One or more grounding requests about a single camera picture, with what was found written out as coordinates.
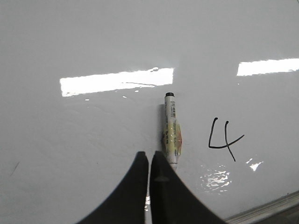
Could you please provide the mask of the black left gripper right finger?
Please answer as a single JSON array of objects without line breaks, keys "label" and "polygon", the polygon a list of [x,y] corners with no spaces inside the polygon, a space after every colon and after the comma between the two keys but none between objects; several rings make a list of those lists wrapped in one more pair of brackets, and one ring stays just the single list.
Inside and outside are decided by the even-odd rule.
[{"label": "black left gripper right finger", "polygon": [[152,159],[149,194],[154,224],[225,223],[193,195],[160,151]]}]

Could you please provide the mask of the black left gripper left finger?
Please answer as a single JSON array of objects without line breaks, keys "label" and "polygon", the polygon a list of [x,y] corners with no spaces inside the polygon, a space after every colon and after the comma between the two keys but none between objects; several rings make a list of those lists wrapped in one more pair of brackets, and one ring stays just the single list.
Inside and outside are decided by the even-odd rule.
[{"label": "black left gripper left finger", "polygon": [[136,153],[122,181],[80,224],[143,224],[149,162],[145,152]]}]

